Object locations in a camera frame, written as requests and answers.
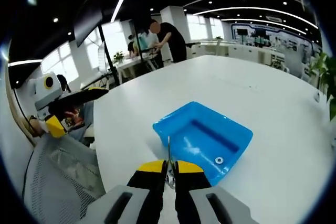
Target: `blue tray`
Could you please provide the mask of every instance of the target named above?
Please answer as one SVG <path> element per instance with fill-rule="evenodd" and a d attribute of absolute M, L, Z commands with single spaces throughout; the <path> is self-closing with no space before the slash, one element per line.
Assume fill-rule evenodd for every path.
<path fill-rule="evenodd" d="M 197 102 L 160 119 L 153 129 L 166 147 L 170 136 L 174 160 L 201 167 L 212 186 L 233 167 L 253 136 L 248 128 Z M 223 158 L 221 164 L 215 162 L 218 157 Z"/>

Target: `desk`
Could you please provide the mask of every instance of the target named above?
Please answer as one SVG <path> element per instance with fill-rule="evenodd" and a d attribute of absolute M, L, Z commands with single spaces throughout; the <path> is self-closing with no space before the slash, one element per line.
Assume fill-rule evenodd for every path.
<path fill-rule="evenodd" d="M 151 62 L 151 59 L 154 58 L 156 55 L 150 55 L 150 54 L 143 54 L 142 58 L 144 61 L 146 61 L 151 69 L 154 71 L 156 68 L 154 67 L 153 63 Z M 119 75 L 119 82 L 122 84 L 122 72 L 126 68 L 131 68 L 141 62 L 140 56 L 133 57 L 131 59 L 123 59 L 120 63 L 115 63 L 114 66 L 116 67 Z"/>
<path fill-rule="evenodd" d="M 201 46 L 204 46 L 205 50 L 200 50 L 201 53 L 206 52 L 207 48 L 216 47 L 215 50 L 210 50 L 211 52 L 219 52 L 216 55 L 229 56 L 231 58 L 249 60 L 266 65 L 271 65 L 271 62 L 276 59 L 280 59 L 283 62 L 285 61 L 285 55 L 274 48 L 259 48 L 229 41 L 221 41 L 219 45 L 216 41 L 203 41 L 201 42 Z"/>
<path fill-rule="evenodd" d="M 316 89 L 249 61 L 200 56 L 150 72 L 94 102 L 94 134 L 106 191 L 125 185 L 145 162 L 167 158 L 152 124 L 197 101 L 253 131 L 253 139 L 218 186 L 248 205 L 260 224 L 299 223 L 333 167 Z M 174 192 L 164 192 L 160 223 L 178 223 Z"/>

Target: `black ceiling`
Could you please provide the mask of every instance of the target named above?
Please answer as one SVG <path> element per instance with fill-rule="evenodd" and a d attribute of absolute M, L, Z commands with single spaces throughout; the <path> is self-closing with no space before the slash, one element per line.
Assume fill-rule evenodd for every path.
<path fill-rule="evenodd" d="M 12 44 L 10 48 L 10 61 L 19 61 L 26 59 L 42 59 L 56 47 L 67 40 L 74 39 L 68 36 L 71 30 L 72 21 L 76 13 L 85 0 L 37 0 L 36 6 L 30 6 L 26 0 L 4 0 L 2 6 L 1 20 L 1 37 L 12 32 Z M 197 0 L 125 0 L 117 19 L 125 20 L 136 18 L 138 15 L 150 15 L 150 8 L 153 13 L 159 13 L 161 9 L 169 5 L 185 6 L 187 13 L 197 13 L 200 11 L 237 7 L 252 6 L 277 9 L 289 12 L 302 17 L 314 23 L 314 17 L 308 8 L 303 10 L 302 5 L 296 0 L 203 0 L 197 3 L 187 5 Z M 105 21 L 109 21 L 118 0 L 102 0 L 103 13 Z M 305 30 L 308 28 L 307 38 L 314 40 L 319 38 L 319 32 L 312 26 L 288 15 L 278 14 L 274 12 L 266 12 L 263 10 L 226 10 L 204 14 L 208 17 L 220 18 L 259 18 L 265 15 L 279 17 L 286 20 L 286 25 Z M 53 18 L 58 17 L 59 22 L 53 23 Z M 26 73 L 20 71 L 22 76 L 20 80 L 24 80 L 33 71 L 36 66 L 26 66 Z M 17 77 L 18 71 L 10 71 L 10 75 Z"/>

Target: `computer screen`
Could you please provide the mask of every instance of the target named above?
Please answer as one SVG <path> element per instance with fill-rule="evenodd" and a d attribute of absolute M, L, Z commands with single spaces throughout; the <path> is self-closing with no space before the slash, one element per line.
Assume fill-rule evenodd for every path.
<path fill-rule="evenodd" d="M 99 25 L 102 19 L 100 0 L 86 0 L 73 23 L 73 33 L 77 47 L 83 43 L 85 38 Z"/>
<path fill-rule="evenodd" d="M 238 35 L 247 35 L 248 32 L 247 32 L 247 29 L 237 29 L 237 33 Z"/>
<path fill-rule="evenodd" d="M 266 37 L 266 30 L 257 28 L 256 29 L 256 36 L 260 36 L 260 37 L 265 38 Z"/>

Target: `column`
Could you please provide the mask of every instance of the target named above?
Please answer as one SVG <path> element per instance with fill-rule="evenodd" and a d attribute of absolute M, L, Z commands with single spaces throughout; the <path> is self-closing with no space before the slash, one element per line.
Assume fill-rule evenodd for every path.
<path fill-rule="evenodd" d="M 186 43 L 190 42 L 190 33 L 187 22 L 187 17 L 180 6 L 167 6 L 161 10 L 162 22 L 168 22 L 175 26 L 183 36 Z"/>
<path fill-rule="evenodd" d="M 204 18 L 204 19 L 205 19 L 206 32 L 208 33 L 208 39 L 213 39 L 214 36 L 213 36 L 212 30 L 211 30 L 210 19 L 208 19 L 208 18 Z"/>
<path fill-rule="evenodd" d="M 233 40 L 231 24 L 222 21 L 222 26 L 223 26 L 223 31 L 224 31 L 224 40 L 228 40 L 228 41 Z"/>

